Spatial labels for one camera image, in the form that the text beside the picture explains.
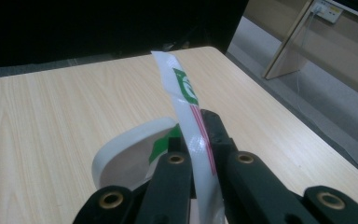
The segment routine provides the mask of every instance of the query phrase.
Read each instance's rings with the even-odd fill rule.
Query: electrical outlet
[[[317,0],[313,4],[312,12],[318,12],[318,14],[316,14],[317,16],[320,16],[327,21],[335,23],[342,13],[342,8],[336,7],[333,4],[328,3],[324,0]]]

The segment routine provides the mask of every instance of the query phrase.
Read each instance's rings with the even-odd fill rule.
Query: gray floor
[[[358,93],[311,62],[265,80],[262,73],[280,44],[242,18],[227,56],[358,168]]]

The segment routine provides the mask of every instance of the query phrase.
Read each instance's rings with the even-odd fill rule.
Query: red stripe
[[[214,166],[214,159],[213,159],[213,153],[211,149],[211,144],[209,142],[208,134],[206,133],[205,126],[203,124],[202,116],[200,114],[200,110],[196,105],[190,105],[191,111],[193,112],[194,118],[196,119],[196,122],[199,126],[201,135],[205,141],[206,149],[208,153],[208,159],[209,163],[211,165],[212,174],[216,175],[216,168]]]

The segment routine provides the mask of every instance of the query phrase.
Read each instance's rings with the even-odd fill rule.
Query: light wood tabletop
[[[174,52],[200,107],[283,184],[341,190],[358,202],[358,170],[213,48]],[[0,77],[0,223],[71,223],[96,190],[91,163],[115,136],[175,118],[151,55]]]

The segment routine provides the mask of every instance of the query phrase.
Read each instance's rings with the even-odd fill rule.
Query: green logo
[[[185,96],[185,99],[193,105],[198,105],[199,100],[197,99],[197,96],[190,85],[190,81],[188,80],[186,73],[175,68],[173,68],[173,71],[176,74],[176,78],[178,79],[180,90],[182,94]]]

